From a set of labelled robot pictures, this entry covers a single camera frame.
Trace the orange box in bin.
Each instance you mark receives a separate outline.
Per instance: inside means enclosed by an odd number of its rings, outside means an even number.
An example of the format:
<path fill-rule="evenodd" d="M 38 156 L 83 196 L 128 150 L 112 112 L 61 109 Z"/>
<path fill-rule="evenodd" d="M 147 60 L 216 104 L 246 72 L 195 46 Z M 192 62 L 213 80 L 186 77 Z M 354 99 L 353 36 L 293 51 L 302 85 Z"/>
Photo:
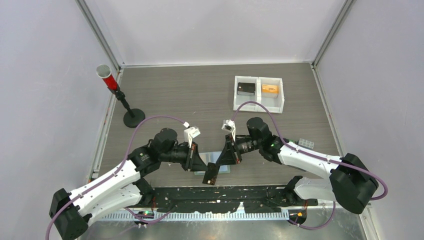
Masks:
<path fill-rule="evenodd" d="M 261 95 L 264 98 L 277 98 L 280 93 L 278 85 L 274 84 L 262 84 Z"/>

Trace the white two-compartment bin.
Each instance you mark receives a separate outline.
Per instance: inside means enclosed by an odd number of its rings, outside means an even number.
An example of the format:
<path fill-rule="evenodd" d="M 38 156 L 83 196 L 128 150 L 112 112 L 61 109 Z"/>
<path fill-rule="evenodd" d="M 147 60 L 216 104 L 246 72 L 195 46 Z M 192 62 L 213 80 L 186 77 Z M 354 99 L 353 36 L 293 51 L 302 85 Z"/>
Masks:
<path fill-rule="evenodd" d="M 256 85 L 255 95 L 254 96 L 237 95 L 237 84 L 239 82 L 255 83 Z M 277 98 L 262 97 L 262 93 L 261 93 L 262 84 L 278 85 L 279 86 L 278 97 Z M 254 101 L 263 105 L 270 113 L 281 114 L 283 112 L 284 103 L 285 103 L 285 95 L 284 95 L 282 78 L 236 75 L 234 77 L 233 89 L 234 89 L 234 94 L 233 94 L 233 110 L 234 111 L 239 109 L 240 111 L 245 111 L 245 112 L 263 112 L 264 113 L 265 110 L 254 103 L 247 103 L 246 105 L 242 105 L 245 102 Z"/>

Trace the red microphone on stand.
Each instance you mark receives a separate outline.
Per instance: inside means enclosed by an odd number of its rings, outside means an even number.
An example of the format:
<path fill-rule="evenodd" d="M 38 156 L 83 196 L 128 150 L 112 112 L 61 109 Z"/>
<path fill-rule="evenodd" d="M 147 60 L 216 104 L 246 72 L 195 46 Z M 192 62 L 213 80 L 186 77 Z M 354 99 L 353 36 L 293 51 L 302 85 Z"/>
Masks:
<path fill-rule="evenodd" d="M 96 67 L 96 74 L 103 80 L 109 91 L 115 98 L 121 102 L 122 106 L 126 109 L 123 116 L 123 123 L 128 128 L 136 128 L 143 120 L 146 119 L 145 113 L 139 108 L 131 108 L 126 100 L 126 95 L 121 90 L 115 77 L 112 75 L 111 68 L 106 64 L 101 64 Z"/>

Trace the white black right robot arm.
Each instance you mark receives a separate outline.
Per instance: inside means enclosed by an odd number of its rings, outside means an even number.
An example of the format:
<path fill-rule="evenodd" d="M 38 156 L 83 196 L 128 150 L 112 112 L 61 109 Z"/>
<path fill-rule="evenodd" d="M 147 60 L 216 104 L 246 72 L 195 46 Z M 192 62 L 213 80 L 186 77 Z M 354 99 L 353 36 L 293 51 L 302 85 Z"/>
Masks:
<path fill-rule="evenodd" d="M 303 200 L 320 199 L 336 202 L 345 210 L 359 215 L 373 199 L 379 183 L 356 155 L 328 155 L 304 148 L 272 134 L 260 117 L 250 118 L 246 126 L 248 134 L 237 135 L 235 122 L 224 120 L 221 128 L 228 135 L 214 164 L 216 167 L 240 164 L 243 154 L 258 151 L 269 162 L 319 177 L 294 177 L 284 189 L 285 198 L 291 205 L 299 205 Z"/>

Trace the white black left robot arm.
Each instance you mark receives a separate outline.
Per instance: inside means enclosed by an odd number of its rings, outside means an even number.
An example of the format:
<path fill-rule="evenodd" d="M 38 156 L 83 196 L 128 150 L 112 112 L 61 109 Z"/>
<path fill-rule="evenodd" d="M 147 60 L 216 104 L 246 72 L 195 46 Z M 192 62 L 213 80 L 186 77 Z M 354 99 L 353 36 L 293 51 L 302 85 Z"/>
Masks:
<path fill-rule="evenodd" d="M 158 170 L 161 163 L 180 164 L 184 171 L 206 171 L 193 139 L 200 135 L 196 126 L 184 130 L 184 142 L 177 132 L 164 128 L 148 144 L 128 154 L 123 165 L 72 191 L 57 190 L 52 197 L 49 216 L 63 240 L 75 240 L 99 218 L 120 208 L 153 202 L 153 189 L 145 176 Z"/>

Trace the grey lego brick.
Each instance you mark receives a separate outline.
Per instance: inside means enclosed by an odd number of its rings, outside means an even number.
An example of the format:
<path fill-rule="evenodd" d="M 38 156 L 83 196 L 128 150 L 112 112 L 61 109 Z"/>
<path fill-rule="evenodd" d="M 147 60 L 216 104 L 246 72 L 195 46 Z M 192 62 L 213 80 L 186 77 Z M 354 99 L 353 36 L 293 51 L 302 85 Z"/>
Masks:
<path fill-rule="evenodd" d="M 315 145 L 315 143 L 313 141 L 309 141 L 309 140 L 306 140 L 306 139 L 303 139 L 303 138 L 300 138 L 297 141 L 297 144 L 299 146 L 302 146 L 303 148 L 307 148 L 307 149 L 311 149 L 311 150 L 314 149 L 314 145 Z"/>

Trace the green card holder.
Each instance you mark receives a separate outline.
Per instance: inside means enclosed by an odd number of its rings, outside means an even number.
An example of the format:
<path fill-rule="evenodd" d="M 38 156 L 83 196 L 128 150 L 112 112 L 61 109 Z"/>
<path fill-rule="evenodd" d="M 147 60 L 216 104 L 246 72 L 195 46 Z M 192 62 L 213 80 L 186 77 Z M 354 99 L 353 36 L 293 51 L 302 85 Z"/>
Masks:
<path fill-rule="evenodd" d="M 212 152 L 202 152 L 199 155 L 200 155 L 201 159 L 206 164 L 208 164 L 208 163 L 214 163 L 215 164 L 217 162 L 220 154 L 221 154 L 220 151 L 212 151 Z M 229 165 L 222 165 L 219 168 L 219 171 L 218 171 L 219 174 L 228 174 L 230 172 L 231 172 L 231 170 L 230 170 Z"/>

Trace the aluminium front rail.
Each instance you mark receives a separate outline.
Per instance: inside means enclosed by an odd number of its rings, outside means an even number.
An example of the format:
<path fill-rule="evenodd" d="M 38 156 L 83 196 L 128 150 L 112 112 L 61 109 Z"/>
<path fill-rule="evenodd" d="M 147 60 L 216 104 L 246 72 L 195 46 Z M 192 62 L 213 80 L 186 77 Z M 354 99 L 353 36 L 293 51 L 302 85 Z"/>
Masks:
<path fill-rule="evenodd" d="M 322 203 L 321 200 L 317 200 L 317 206 Z M 200 212 L 194 212 L 194 213 L 177 213 L 177 212 L 159 212 L 155 208 L 145 208 L 145 207 L 134 207 L 127 206 L 127 208 L 139 208 L 142 211 L 138 213 L 138 215 L 142 218 L 148 218 L 148 219 L 163 219 L 164 221 L 221 221 L 221 220 L 271 220 L 271 219 L 281 219 L 281 220 L 293 220 L 295 219 L 296 211 L 300 211 L 302 214 L 305 212 L 305 210 L 308 207 L 315 207 L 315 206 L 292 206 L 292 207 L 282 207 L 278 212 L 274 213 L 248 213 L 245 208 L 241 205 L 238 207 L 238 209 L 233 213 L 200 213 Z M 104 220 L 108 218 L 109 216 L 118 217 L 119 219 L 123 218 L 122 213 L 118 213 L 119 210 L 122 210 L 123 208 L 120 208 L 118 210 L 115 210 L 103 217 L 100 217 L 99 220 Z"/>

